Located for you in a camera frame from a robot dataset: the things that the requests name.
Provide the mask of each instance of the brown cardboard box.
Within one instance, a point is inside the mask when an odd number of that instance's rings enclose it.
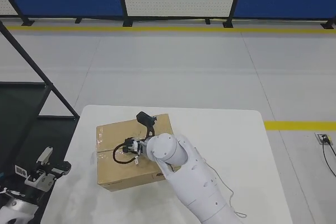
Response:
[[[158,115],[153,127],[155,135],[173,134],[168,114]],[[145,138],[146,132],[147,128],[137,120],[97,127],[97,183],[99,185],[113,192],[165,179],[157,163],[144,156],[139,157],[138,165],[134,162],[118,164],[113,160],[113,149],[117,145],[123,143],[128,137]],[[123,153],[121,149],[116,152],[116,158],[120,161],[128,161],[132,157],[134,157],[133,154]]]

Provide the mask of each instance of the power cord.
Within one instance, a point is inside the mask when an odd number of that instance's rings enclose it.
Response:
[[[232,199],[232,197],[234,196],[234,191],[233,191],[231,188],[229,188],[228,185],[226,185],[226,184],[224,183],[224,181],[223,181],[222,178],[220,177],[219,173],[218,173],[218,172],[217,172],[211,165],[209,165],[207,162],[206,162],[206,164],[207,164],[212,170],[214,170],[214,172],[218,175],[220,181],[224,184],[224,186],[225,186],[227,189],[229,189],[229,190],[231,191],[231,195],[230,195],[230,198],[229,198],[229,205],[230,205],[230,207],[234,210],[235,215],[237,215],[237,216],[240,217],[240,218],[246,218],[246,217],[247,217],[247,214],[244,214],[244,213],[241,213],[241,212],[236,212],[235,209],[234,209],[234,207],[231,205],[231,199]]]
[[[330,140],[329,140],[329,138],[328,138],[328,136],[327,136],[326,134],[322,135],[322,138],[323,138],[323,154],[324,154],[325,162],[326,162],[327,166],[329,167],[330,171],[332,172],[332,174],[333,174],[333,175],[335,176],[335,178],[336,178],[336,174],[335,174],[335,172],[331,169],[331,167],[330,167],[330,165],[329,165],[329,163],[328,163],[328,161],[327,161],[327,159],[326,159],[324,143],[327,143],[327,144],[330,146],[331,150],[333,151],[333,153],[334,153],[334,155],[335,155],[335,157],[336,157],[335,150],[334,150],[334,148],[332,147],[331,142],[330,142]]]
[[[119,161],[119,160],[116,159],[116,151],[117,151],[119,148],[121,148],[121,147],[123,147],[123,146],[126,146],[126,145],[127,145],[127,142],[125,141],[124,143],[119,144],[118,146],[116,146],[116,147],[114,148],[114,150],[113,150],[113,160],[114,160],[116,163],[118,163],[118,164],[129,164],[129,163],[133,162],[133,161],[136,159],[136,157],[137,157],[137,155],[136,155],[136,156],[134,156],[132,159],[130,159],[130,160],[128,160],[128,161]]]

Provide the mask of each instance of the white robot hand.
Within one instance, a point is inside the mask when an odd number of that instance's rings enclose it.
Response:
[[[143,153],[156,161],[179,200],[203,224],[242,224],[222,196],[216,178],[184,136],[161,134],[146,139]],[[181,166],[177,172],[167,164]]]

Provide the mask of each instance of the pegboard panel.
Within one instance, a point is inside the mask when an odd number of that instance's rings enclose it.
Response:
[[[0,0],[0,15],[17,15],[8,0]]]
[[[227,17],[233,0],[126,0],[128,16]]]

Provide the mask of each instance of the gray floor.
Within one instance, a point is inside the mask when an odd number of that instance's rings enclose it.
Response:
[[[336,35],[13,34],[79,113],[88,104],[142,105],[336,121]],[[0,36],[0,81],[39,80]],[[55,96],[42,113],[69,115]],[[336,150],[336,132],[329,134]],[[336,223],[336,180],[314,133],[268,136],[294,223]],[[336,170],[332,153],[327,156]]]

